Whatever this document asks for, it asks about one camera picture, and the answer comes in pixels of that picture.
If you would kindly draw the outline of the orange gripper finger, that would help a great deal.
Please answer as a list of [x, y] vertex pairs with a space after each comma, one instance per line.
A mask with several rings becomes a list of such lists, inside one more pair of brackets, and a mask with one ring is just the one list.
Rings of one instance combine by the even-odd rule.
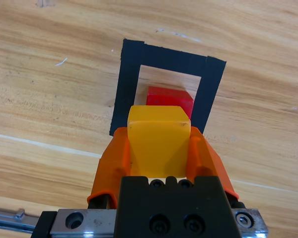
[[121, 179], [131, 174], [127, 128], [118, 128], [99, 160], [88, 208], [117, 208]]
[[189, 139], [186, 178], [193, 182], [197, 176], [217, 176], [225, 192], [238, 198], [220, 156], [215, 152], [204, 135], [191, 127]]

